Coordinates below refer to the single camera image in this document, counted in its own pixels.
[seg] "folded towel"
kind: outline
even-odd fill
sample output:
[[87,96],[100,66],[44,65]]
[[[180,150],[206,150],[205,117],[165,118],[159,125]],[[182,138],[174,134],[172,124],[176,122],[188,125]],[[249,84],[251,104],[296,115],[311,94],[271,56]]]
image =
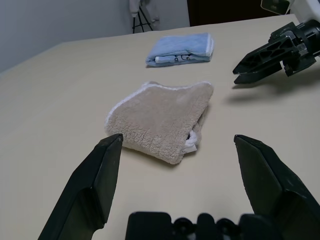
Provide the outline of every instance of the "folded towel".
[[178,164],[197,150],[212,94],[205,81],[181,87],[147,82],[112,108],[104,129],[123,134],[124,147]]
[[152,67],[210,62],[214,40],[207,32],[185,36],[162,37],[146,57]]

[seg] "beige table surface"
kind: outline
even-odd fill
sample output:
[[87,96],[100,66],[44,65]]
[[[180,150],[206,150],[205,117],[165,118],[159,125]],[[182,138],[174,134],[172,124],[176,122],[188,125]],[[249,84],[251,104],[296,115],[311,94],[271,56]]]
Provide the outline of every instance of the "beige table surface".
[[[214,93],[196,154],[171,166],[124,149],[104,229],[94,240],[125,238],[134,211],[165,211],[196,221],[201,212],[238,221],[252,208],[235,134],[270,145],[320,201],[320,66],[284,71],[256,87],[234,88],[232,70],[293,15],[63,43],[0,79],[0,239],[34,240],[73,170],[104,138],[108,111],[147,81],[210,81]],[[209,32],[209,63],[146,68],[162,36]]]

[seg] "blue towel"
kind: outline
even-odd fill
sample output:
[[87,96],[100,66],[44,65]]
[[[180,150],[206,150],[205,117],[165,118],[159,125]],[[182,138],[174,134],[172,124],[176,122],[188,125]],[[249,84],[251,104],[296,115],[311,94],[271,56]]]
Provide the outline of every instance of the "blue towel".
[[152,67],[209,62],[214,40],[207,32],[185,36],[162,37],[146,57]]

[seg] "towel label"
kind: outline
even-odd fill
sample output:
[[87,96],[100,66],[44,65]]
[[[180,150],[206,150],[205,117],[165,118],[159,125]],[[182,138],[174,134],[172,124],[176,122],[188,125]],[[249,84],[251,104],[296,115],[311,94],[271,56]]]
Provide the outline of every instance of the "towel label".
[[196,145],[192,145],[192,146],[189,146],[189,147],[186,147],[184,149],[182,149],[181,153],[182,154],[188,154],[188,153],[192,153],[192,152],[195,152],[197,151],[197,147]]

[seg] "white towel edge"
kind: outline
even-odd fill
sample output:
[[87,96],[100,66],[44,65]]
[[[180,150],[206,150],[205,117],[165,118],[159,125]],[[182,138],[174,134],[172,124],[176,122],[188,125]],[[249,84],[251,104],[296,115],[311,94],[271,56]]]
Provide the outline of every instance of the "white towel edge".
[[132,98],[134,98],[135,96],[137,96],[138,94],[144,92],[146,89],[151,88],[151,87],[158,87],[161,89],[167,89],[167,90],[173,90],[173,91],[177,91],[177,90],[181,90],[181,89],[190,89],[194,86],[200,85],[200,84],[209,84],[210,86],[212,86],[211,82],[209,81],[200,81],[197,82],[195,84],[189,85],[189,86],[179,86],[179,87],[169,87],[169,86],[162,86],[159,83],[151,83],[149,81],[145,82],[144,84],[142,84],[142,86],[135,92],[131,93],[129,96],[127,96],[125,99],[121,100],[120,102],[118,102],[112,109],[111,111],[108,113],[107,117],[105,118],[104,121],[104,130],[105,132],[107,132],[107,125],[109,122],[109,119],[111,118],[112,114],[114,113],[114,111],[120,107],[122,104],[128,102],[129,100],[131,100]]

